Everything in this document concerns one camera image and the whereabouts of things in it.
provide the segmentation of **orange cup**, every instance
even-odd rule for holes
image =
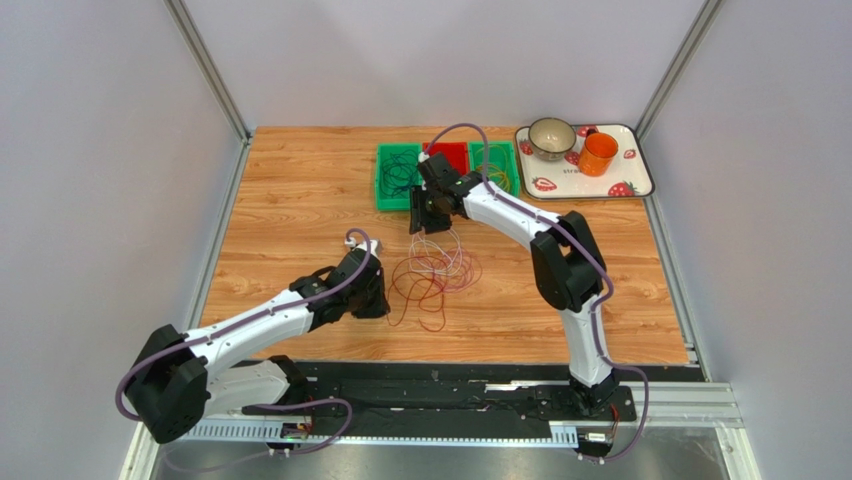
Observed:
[[[577,167],[580,171],[590,177],[600,177],[609,168],[615,154],[618,153],[618,142],[611,136],[590,130],[580,152],[580,161]]]

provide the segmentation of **wooden tabletop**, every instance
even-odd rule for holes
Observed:
[[[259,128],[248,157],[202,325],[263,303],[294,279],[346,253],[343,235],[361,227],[381,239],[390,271],[408,255],[408,212],[376,210],[373,181],[379,143],[429,141],[439,128]],[[487,128],[489,139],[511,140],[514,127]],[[477,140],[471,131],[446,141]],[[542,209],[576,210],[591,226],[616,292],[604,305],[609,351],[628,363],[686,363],[680,328],[657,248],[640,200],[535,201]],[[529,253],[496,230],[462,218],[454,228],[482,265],[482,278],[448,294],[446,326],[440,313],[410,306],[396,327],[386,319],[341,321],[276,344],[259,358],[567,362],[569,352],[556,312],[534,285]],[[389,296],[396,321],[405,300]]]

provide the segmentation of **beige bowl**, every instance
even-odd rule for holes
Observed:
[[[536,120],[530,125],[529,135],[535,156],[548,162],[562,160],[577,142],[571,125],[558,118]]]

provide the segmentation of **white wall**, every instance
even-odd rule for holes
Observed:
[[[701,0],[188,0],[258,125],[635,124]]]
[[[645,143],[766,479],[852,468],[850,25],[844,0],[726,2]]]
[[[238,144],[161,1],[0,7],[0,478],[115,478]]]

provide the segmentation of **white tray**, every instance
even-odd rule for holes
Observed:
[[[600,177],[590,177],[580,172],[576,165],[590,127],[612,135],[618,142],[615,159]],[[529,142],[529,127],[515,133],[522,183],[531,197],[542,200],[647,197],[653,193],[654,181],[633,130],[624,125],[585,125],[574,129],[577,131],[577,144],[564,160],[555,162],[540,160],[532,155],[531,149],[525,148],[525,143]]]

